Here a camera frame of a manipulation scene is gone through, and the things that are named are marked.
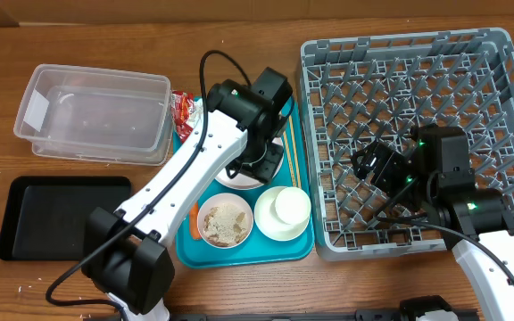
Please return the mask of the wooden chopstick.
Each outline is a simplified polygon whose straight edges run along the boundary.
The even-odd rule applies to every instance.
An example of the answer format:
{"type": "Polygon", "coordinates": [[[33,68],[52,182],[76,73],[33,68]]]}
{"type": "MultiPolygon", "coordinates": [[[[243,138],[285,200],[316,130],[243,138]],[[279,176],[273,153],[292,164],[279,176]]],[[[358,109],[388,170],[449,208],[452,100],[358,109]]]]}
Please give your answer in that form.
{"type": "Polygon", "coordinates": [[[300,176],[300,167],[299,167],[299,160],[298,160],[298,152],[296,149],[296,140],[295,140],[295,136],[294,136],[294,123],[293,123],[292,116],[289,116],[288,122],[289,122],[289,128],[290,128],[290,132],[291,132],[291,142],[292,142],[293,153],[294,153],[294,169],[295,169],[295,174],[296,174],[296,183],[299,188],[302,188],[302,181],[301,181],[301,176],[300,176]]]}
{"type": "Polygon", "coordinates": [[[290,176],[291,176],[292,186],[297,186],[297,181],[296,181],[296,178],[295,178],[294,166],[293,166],[293,161],[292,161],[292,158],[291,158],[291,153],[290,153],[291,151],[290,151],[290,147],[289,147],[288,137],[287,137],[286,131],[283,132],[283,136],[282,137],[283,137],[283,143],[284,143],[285,150],[286,150],[286,158],[287,158],[287,163],[288,163],[289,172],[290,172],[290,176]]]}

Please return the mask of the white cup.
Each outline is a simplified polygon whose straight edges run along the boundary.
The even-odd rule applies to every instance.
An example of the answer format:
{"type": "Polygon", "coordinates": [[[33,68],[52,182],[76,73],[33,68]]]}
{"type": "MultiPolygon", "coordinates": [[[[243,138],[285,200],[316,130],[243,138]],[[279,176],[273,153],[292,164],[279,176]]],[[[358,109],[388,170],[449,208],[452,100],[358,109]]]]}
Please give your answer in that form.
{"type": "Polygon", "coordinates": [[[280,220],[288,225],[298,225],[311,214],[311,200],[308,194],[298,187],[287,187],[277,196],[275,211],[280,220]]]}

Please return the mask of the bowl with food scraps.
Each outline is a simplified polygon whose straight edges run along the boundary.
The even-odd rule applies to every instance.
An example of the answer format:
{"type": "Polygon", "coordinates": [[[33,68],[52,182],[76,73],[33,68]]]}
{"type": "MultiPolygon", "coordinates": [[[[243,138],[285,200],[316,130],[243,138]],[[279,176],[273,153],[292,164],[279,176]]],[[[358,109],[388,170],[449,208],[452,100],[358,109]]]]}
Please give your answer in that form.
{"type": "Polygon", "coordinates": [[[253,230],[253,222],[253,210],[244,198],[219,193],[201,206],[196,224],[206,243],[225,250],[244,243],[253,230]]]}

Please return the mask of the large pink plate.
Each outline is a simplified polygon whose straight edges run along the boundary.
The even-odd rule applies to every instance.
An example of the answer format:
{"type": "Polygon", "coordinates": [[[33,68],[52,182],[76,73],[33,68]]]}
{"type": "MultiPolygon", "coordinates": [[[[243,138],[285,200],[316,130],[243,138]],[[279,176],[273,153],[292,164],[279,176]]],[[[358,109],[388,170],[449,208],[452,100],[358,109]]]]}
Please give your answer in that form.
{"type": "MultiPolygon", "coordinates": [[[[279,138],[279,137],[273,139],[272,143],[273,144],[277,144],[277,145],[279,145],[281,147],[283,147],[283,145],[284,145],[283,142],[282,142],[282,139],[279,138]]],[[[273,175],[273,178],[278,174],[278,172],[280,171],[282,165],[283,165],[283,159],[278,164],[278,166],[276,168],[276,171],[275,171],[275,173],[273,175]]],[[[224,185],[225,187],[228,187],[228,188],[231,188],[231,189],[234,189],[234,190],[251,190],[251,189],[255,189],[255,188],[258,188],[258,187],[261,187],[261,186],[264,185],[260,181],[254,179],[254,178],[250,178],[248,176],[242,175],[242,174],[238,174],[234,178],[229,178],[227,176],[227,172],[226,172],[225,169],[223,169],[215,177],[215,180],[218,183],[220,183],[221,185],[224,185]]]]}

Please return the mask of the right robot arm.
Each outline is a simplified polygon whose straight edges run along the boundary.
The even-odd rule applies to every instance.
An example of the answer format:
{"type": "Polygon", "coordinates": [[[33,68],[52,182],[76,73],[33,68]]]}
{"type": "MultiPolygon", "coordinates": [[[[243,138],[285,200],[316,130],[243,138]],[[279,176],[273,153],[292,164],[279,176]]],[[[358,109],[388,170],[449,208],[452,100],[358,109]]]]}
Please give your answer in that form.
{"type": "Polygon", "coordinates": [[[406,157],[374,141],[352,154],[354,175],[388,199],[374,212],[387,224],[439,232],[488,320],[514,320],[514,218],[503,194],[476,187],[462,128],[414,127],[406,157]]]}

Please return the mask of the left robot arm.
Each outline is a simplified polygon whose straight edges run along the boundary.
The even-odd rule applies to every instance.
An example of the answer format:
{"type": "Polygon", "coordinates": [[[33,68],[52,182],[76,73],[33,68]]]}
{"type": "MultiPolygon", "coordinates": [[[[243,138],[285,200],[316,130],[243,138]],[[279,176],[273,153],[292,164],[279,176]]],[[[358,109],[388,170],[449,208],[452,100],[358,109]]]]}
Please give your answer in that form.
{"type": "Polygon", "coordinates": [[[82,272],[108,296],[124,320],[162,320],[162,298],[175,275],[168,249],[188,212],[226,170],[268,184],[283,159],[274,140],[292,98],[286,76],[266,68],[250,85],[228,79],[207,98],[208,118],[158,174],[116,210],[97,208],[87,218],[82,272]]]}

